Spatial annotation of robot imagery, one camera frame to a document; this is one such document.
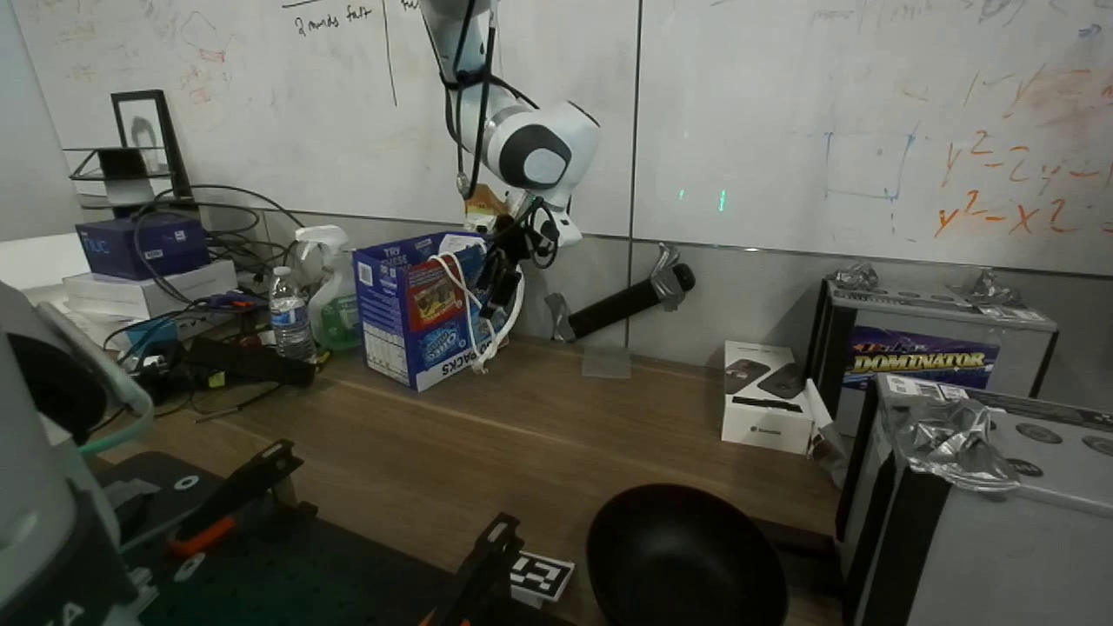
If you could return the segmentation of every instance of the water bottle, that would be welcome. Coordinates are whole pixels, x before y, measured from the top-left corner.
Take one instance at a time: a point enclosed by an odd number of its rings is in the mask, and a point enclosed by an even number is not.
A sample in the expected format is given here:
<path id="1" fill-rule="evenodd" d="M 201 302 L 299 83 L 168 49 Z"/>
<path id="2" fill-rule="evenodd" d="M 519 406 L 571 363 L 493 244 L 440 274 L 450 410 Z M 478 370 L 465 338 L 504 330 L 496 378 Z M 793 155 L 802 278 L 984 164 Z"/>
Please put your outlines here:
<path id="1" fill-rule="evenodd" d="M 275 282 L 270 285 L 270 326 L 275 331 L 278 354 L 287 359 L 309 361 L 317 355 L 317 346 L 309 331 L 309 314 L 305 300 L 297 291 L 289 267 L 275 267 Z"/>

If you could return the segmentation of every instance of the battery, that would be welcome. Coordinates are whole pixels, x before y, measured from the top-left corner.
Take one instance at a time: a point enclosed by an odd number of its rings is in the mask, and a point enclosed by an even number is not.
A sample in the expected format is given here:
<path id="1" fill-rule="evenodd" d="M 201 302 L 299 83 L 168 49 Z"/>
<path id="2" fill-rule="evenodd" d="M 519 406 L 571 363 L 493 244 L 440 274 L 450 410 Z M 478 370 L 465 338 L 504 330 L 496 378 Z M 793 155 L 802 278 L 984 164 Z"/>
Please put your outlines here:
<path id="1" fill-rule="evenodd" d="M 1057 339 L 1038 311 L 975 305 L 943 285 L 849 290 L 825 280 L 805 371 L 838 431 L 854 437 L 874 374 L 1034 398 Z"/>
<path id="2" fill-rule="evenodd" d="M 136 250 L 136 221 L 109 219 L 78 224 L 77 234 L 95 274 L 142 281 L 151 272 L 139 257 L 150 263 L 159 275 L 183 274 L 207 265 L 208 245 L 205 228 L 191 217 L 156 214 L 145 217 Z"/>

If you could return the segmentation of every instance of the plastic bottle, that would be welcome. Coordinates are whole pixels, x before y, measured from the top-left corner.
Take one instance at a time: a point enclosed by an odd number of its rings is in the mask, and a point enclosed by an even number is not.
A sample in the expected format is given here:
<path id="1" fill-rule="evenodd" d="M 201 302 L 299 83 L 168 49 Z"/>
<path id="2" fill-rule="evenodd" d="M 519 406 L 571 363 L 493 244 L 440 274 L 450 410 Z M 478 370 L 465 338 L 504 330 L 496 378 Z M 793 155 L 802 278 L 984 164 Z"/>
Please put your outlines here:
<path id="1" fill-rule="evenodd" d="M 355 295 L 352 258 L 344 251 L 347 234 L 339 226 L 298 228 L 294 237 L 303 242 L 302 260 L 319 247 L 325 283 L 309 300 L 309 329 L 313 339 L 333 352 L 358 348 L 359 307 Z"/>
<path id="2" fill-rule="evenodd" d="M 309 316 L 305 301 L 297 291 L 289 267 L 275 267 L 275 282 L 270 285 L 270 326 L 275 331 L 278 354 L 287 359 L 311 361 L 317 346 L 309 332 Z"/>

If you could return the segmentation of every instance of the blue cardboard box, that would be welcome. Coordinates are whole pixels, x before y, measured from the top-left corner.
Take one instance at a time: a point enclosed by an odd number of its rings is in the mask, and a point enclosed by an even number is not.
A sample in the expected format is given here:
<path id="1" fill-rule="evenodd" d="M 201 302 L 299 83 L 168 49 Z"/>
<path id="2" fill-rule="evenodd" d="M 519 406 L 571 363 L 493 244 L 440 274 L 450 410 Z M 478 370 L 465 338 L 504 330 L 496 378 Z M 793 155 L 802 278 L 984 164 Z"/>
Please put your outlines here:
<path id="1" fill-rule="evenodd" d="M 441 264 L 430 257 L 444 250 L 455 252 L 464 282 L 485 302 L 486 294 L 474 287 L 485 253 L 480 245 L 469 245 L 481 241 L 474 233 L 436 233 L 352 254 L 368 368 L 417 391 L 469 369 L 475 360 L 464 311 L 469 303 Z M 491 336 L 479 307 L 471 306 L 475 342 L 482 352 Z M 496 315 L 495 332 L 504 321 Z"/>
<path id="2" fill-rule="evenodd" d="M 151 277 L 136 252 L 136 222 L 130 218 L 78 224 L 77 234 L 96 274 L 145 281 Z M 139 248 L 160 275 L 184 274 L 208 265 L 205 228 L 191 217 L 156 214 L 142 221 Z"/>

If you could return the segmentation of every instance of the wooden desk surface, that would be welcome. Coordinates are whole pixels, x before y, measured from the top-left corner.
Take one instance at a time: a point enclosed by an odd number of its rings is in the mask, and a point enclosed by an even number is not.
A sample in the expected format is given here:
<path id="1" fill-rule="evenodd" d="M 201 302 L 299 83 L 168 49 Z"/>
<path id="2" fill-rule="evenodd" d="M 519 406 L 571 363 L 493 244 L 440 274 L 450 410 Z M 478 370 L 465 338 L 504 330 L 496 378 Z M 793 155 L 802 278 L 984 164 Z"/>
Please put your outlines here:
<path id="1" fill-rule="evenodd" d="M 833 532 L 838 493 L 817 466 L 719 441 L 718 372 L 636 359 L 630 380 L 600 380 L 580 366 L 577 350 L 515 338 L 489 375 L 461 373 L 418 394 L 347 355 L 311 389 L 203 424 L 180 412 L 105 457 L 160 450 L 226 476 L 286 438 L 305 460 L 298 496 L 322 518 L 450 570 L 509 512 L 525 549 L 577 564 L 555 612 L 583 626 L 604 624 L 588 581 L 588 527 L 630 487 L 690 485 L 751 516 Z M 788 624 L 839 623 L 837 603 L 794 590 Z"/>

